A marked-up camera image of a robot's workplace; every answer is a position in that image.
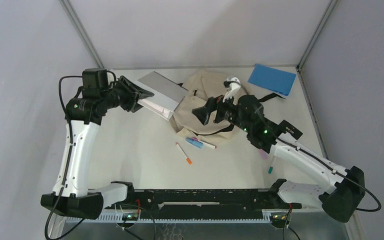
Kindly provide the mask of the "grey hardcover book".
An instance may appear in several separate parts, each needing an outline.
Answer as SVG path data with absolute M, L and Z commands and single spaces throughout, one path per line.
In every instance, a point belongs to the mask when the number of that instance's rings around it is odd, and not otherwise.
M 170 120 L 188 90 L 160 73 L 153 71 L 134 81 L 138 87 L 153 93 L 138 103 L 165 120 Z

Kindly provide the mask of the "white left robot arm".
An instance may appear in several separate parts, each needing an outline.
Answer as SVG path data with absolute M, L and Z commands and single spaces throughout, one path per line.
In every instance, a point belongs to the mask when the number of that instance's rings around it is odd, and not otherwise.
M 85 69 L 79 75 L 82 85 L 73 98 L 64 103 L 62 93 L 58 94 L 66 120 L 66 138 L 56 183 L 52 192 L 43 194 L 40 200 L 50 214 L 95 220 L 104 208 L 116 203 L 125 209 L 136 203 L 130 182 L 112 181 L 104 187 L 88 187 L 92 148 L 103 117 L 115 108 L 135 113 L 142 108 L 140 100 L 154 96 L 123 75 L 109 81 L 109 74 L 115 75 L 105 68 Z

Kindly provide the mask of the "beige canvas backpack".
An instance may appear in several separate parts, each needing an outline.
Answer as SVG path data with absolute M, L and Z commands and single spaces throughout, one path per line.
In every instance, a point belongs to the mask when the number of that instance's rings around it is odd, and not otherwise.
M 182 87 L 186 96 L 169 120 L 178 136 L 219 145 L 242 130 L 252 145 L 263 149 L 288 132 L 286 121 L 275 123 L 265 117 L 264 98 L 224 73 L 201 69 Z

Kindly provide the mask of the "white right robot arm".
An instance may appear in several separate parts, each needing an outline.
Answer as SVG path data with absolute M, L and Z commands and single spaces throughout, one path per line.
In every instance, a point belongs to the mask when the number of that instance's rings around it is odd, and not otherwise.
M 323 210 L 332 219 L 346 223 L 360 203 L 372 192 L 365 186 L 364 172 L 353 166 L 346 168 L 320 156 L 299 142 L 302 132 L 283 120 L 275 123 L 265 117 L 264 102 L 277 96 L 271 93 L 258 98 L 249 92 L 235 98 L 244 86 L 238 78 L 224 81 L 226 93 L 209 97 L 203 106 L 191 112 L 202 125 L 212 119 L 215 124 L 226 121 L 246 133 L 257 149 L 291 164 L 313 180 L 313 184 L 296 183 L 284 178 L 270 187 L 269 203 L 275 208 L 301 204 Z

